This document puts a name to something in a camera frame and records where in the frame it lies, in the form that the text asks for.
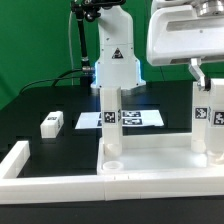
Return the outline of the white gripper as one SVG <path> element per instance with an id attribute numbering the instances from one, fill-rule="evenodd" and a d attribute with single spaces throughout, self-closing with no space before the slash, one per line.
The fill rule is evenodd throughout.
<path id="1" fill-rule="evenodd" d="M 224 61 L 224 3 L 153 3 L 146 54 L 153 66 L 189 63 L 198 89 L 209 91 L 200 66 Z"/>

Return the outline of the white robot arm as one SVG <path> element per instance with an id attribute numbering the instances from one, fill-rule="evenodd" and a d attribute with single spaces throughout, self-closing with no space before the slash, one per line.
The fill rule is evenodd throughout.
<path id="1" fill-rule="evenodd" d="M 100 13 L 100 57 L 92 86 L 126 91 L 143 86 L 132 17 L 119 6 L 104 6 Z M 200 65 L 224 62 L 224 0 L 153 0 L 146 58 L 152 66 L 186 64 L 198 88 L 208 91 L 211 79 Z"/>

